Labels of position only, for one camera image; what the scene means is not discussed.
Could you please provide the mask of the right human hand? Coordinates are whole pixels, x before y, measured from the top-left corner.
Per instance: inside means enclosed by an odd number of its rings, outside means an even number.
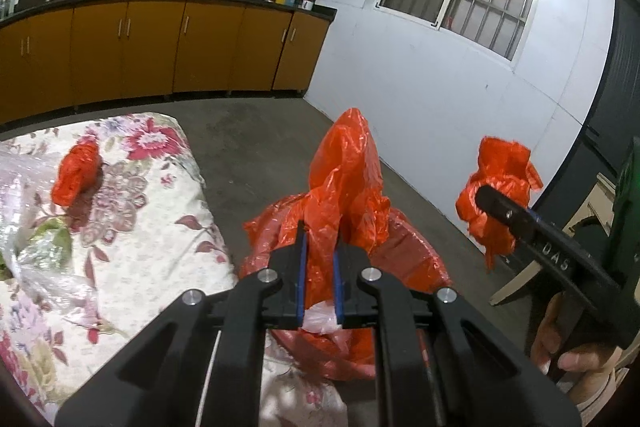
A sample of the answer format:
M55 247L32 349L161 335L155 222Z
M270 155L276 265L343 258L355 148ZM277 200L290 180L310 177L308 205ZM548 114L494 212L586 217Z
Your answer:
M530 349L530 359L547 374L551 361L559 355L558 367L566 373L577 373L576 384L567 392L578 408L582 425L588 425L604 408L617 389L616 366L623 355L620 347L605 343L586 343L565 352L561 351L563 337L556 327L563 296L556 294L548 304Z

